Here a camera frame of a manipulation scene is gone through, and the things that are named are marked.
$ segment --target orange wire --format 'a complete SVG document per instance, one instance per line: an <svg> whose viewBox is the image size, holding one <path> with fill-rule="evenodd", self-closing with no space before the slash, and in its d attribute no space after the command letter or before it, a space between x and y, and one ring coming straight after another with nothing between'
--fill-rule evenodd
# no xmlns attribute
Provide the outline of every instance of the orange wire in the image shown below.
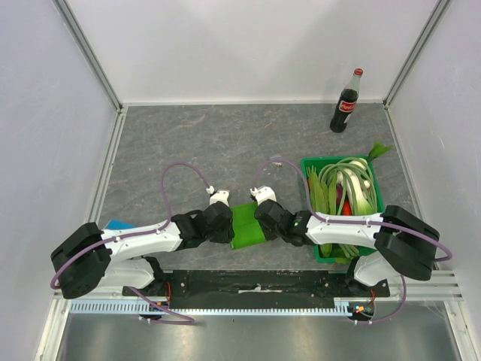
<svg viewBox="0 0 481 361"><path fill-rule="evenodd" d="M170 302L171 299L172 299L172 289L171 289L171 283L170 282L167 282L167 291L168 291L167 301Z"/></svg>

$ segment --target white joint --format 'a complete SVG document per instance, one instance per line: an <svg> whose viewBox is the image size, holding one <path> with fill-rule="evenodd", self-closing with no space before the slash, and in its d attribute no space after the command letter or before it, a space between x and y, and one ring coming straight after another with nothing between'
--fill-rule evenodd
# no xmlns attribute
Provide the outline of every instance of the white joint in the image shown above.
<svg viewBox="0 0 481 361"><path fill-rule="evenodd" d="M250 194L256 199L257 204L260 205L263 201L267 201L268 199L277 202L276 200L276 193L272 190L272 188L267 186L262 186L260 188L253 188L250 190Z"/></svg>
<svg viewBox="0 0 481 361"><path fill-rule="evenodd" d="M259 190L257 188L251 188L249 191L252 197L256 197L259 194Z"/></svg>
<svg viewBox="0 0 481 361"><path fill-rule="evenodd" d="M228 190L218 190L210 196L209 205L213 205L215 202L222 202L228 206L229 194L230 192Z"/></svg>

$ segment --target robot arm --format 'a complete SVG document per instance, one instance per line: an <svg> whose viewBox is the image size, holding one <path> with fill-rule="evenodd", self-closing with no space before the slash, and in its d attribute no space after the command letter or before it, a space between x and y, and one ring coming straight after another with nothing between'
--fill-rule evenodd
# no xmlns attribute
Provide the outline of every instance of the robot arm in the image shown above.
<svg viewBox="0 0 481 361"><path fill-rule="evenodd" d="M204 211L175 215L164 229L165 222L123 230L83 224L52 252L56 272L89 246L104 244L85 252L61 273L59 288L64 298L75 299L99 287L144 288L163 276L156 259L144 255L195 248L205 241L230 242L234 233L227 198L228 191L219 191Z"/></svg>
<svg viewBox="0 0 481 361"><path fill-rule="evenodd" d="M251 191L259 206L255 217L269 239L281 237L295 246L343 243L378 250L355 258L349 265L346 281L363 288L373 287L395 275L419 281L431 278L436 247L406 232L394 232L372 223L391 223L439 239L439 233L419 218L398 206L388 206L382 214L370 216L328 216L326 222L309 211L295 214L276 202L269 187ZM347 224L358 221L360 224Z"/></svg>

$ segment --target gray speckled countertop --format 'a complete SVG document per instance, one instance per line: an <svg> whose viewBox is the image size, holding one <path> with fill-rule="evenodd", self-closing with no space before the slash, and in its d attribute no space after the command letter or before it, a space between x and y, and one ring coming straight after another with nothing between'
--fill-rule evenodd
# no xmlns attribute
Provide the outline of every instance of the gray speckled countertop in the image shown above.
<svg viewBox="0 0 481 361"><path fill-rule="evenodd" d="M334 134L328 123L334 105L190 105L130 107L113 166L100 226L110 219L146 226L165 219L160 174L171 162L199 167L216 189L231 191L230 205L251 202L249 188L257 169L272 156L296 163L309 156L366 154L377 140L394 144L381 104L358 104L346 131ZM396 150L374 161L386 205L413 212ZM305 208L295 172L269 165L261 184L294 212ZM208 206L205 186L194 171L175 167L165 182L173 213ZM323 269L312 247L281 240L240 250L229 244L157 253L163 269Z"/></svg>

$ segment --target blue object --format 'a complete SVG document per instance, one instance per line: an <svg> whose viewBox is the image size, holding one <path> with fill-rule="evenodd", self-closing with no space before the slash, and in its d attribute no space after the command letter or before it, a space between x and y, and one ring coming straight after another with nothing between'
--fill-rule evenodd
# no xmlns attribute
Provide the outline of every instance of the blue object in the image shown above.
<svg viewBox="0 0 481 361"><path fill-rule="evenodd" d="M110 220L109 223L105 226L105 229L111 229L113 231L118 231L121 229L130 229L130 228L135 228L136 226L133 226L132 224L128 224L125 222L122 222L120 220Z"/></svg>

